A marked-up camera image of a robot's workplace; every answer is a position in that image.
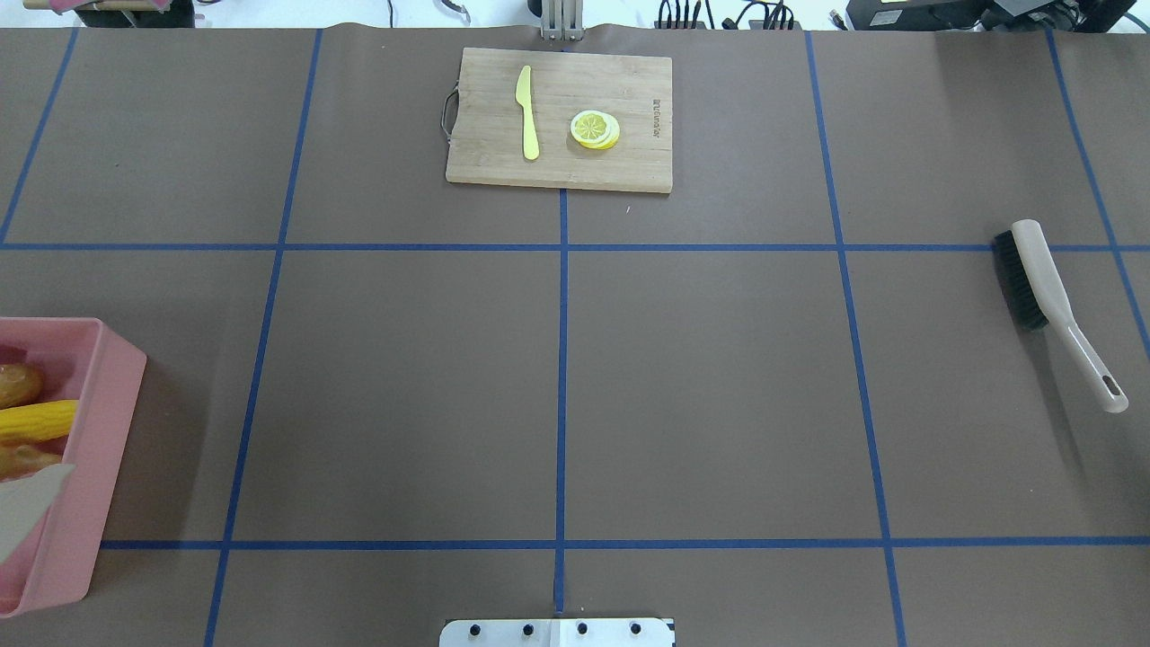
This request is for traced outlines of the black laptop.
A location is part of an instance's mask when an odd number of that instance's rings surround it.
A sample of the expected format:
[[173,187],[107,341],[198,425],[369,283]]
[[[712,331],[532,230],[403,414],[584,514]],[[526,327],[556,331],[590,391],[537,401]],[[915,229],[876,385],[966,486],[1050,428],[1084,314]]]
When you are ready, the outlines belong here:
[[968,30],[992,1],[848,1],[854,31]]

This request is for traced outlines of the yellow plastic knife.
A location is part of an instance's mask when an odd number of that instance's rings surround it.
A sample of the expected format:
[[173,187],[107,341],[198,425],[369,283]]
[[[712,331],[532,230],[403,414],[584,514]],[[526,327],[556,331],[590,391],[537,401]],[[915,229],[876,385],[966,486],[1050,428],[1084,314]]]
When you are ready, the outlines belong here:
[[528,161],[537,160],[540,155],[537,131],[535,131],[535,115],[532,105],[532,66],[522,66],[518,74],[514,92],[515,102],[521,108],[521,151]]

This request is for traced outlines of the pink plastic bin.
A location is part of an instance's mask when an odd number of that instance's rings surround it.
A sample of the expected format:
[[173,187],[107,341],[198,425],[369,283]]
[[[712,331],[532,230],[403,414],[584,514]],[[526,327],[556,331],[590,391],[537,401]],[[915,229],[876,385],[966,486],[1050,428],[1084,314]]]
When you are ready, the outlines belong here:
[[41,400],[79,406],[69,436],[38,445],[75,470],[3,562],[3,618],[87,594],[147,356],[102,319],[3,318],[3,363],[12,361],[40,369]]

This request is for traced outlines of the yellow lemon slices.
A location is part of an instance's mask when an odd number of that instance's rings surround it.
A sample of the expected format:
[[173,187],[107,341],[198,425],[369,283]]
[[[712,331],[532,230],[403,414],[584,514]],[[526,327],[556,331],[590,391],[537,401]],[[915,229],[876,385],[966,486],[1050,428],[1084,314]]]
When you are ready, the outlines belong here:
[[608,151],[619,143],[621,126],[615,116],[597,110],[578,111],[572,118],[570,134],[588,151]]

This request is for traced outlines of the beige plastic dustpan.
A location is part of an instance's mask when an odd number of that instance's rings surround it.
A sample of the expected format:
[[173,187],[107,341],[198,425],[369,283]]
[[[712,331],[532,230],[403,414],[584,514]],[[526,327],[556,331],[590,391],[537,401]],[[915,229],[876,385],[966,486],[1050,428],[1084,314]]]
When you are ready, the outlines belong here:
[[1,563],[12,557],[40,523],[74,470],[70,464],[47,465],[36,473],[1,483]]

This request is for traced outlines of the brown toy potato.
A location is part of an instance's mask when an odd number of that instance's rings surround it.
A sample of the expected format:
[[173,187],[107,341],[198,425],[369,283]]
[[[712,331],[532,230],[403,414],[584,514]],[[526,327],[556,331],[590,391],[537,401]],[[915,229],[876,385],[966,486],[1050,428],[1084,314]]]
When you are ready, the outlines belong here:
[[32,405],[40,396],[45,377],[39,368],[23,363],[0,365],[0,408]]

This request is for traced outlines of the yellow toy corn cob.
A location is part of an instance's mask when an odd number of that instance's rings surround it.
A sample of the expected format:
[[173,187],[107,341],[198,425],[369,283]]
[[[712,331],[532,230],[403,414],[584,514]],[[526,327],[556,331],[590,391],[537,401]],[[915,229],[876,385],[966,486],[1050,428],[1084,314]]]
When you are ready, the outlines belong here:
[[39,445],[70,434],[78,400],[22,405],[1,410],[3,445]]

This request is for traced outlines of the beige hand brush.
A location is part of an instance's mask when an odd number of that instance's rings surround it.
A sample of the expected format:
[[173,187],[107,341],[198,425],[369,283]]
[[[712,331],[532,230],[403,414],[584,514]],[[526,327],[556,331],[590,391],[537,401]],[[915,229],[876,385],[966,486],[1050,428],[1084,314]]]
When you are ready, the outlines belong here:
[[994,237],[991,251],[1004,299],[1018,326],[1050,329],[1070,352],[1096,402],[1106,413],[1125,413],[1129,399],[1075,319],[1067,291],[1038,221],[1022,218]]

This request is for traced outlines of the aluminium frame post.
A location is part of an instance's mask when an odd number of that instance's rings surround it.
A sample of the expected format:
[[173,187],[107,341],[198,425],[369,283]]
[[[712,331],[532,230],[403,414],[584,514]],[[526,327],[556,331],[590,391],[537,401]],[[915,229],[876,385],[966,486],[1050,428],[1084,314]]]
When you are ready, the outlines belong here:
[[542,40],[583,40],[586,30],[583,25],[582,0],[543,0],[538,3]]

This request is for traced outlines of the bamboo cutting board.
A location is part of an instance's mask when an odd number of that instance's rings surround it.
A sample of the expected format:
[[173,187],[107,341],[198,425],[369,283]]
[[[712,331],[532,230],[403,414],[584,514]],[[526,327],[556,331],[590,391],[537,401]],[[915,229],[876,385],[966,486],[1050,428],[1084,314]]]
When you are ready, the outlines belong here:
[[[534,161],[522,155],[522,113],[514,98],[522,66],[532,69],[540,147]],[[615,146],[588,151],[572,139],[572,118],[586,110],[618,118]],[[667,195],[674,187],[673,115],[670,57],[467,48],[445,176],[501,187]]]

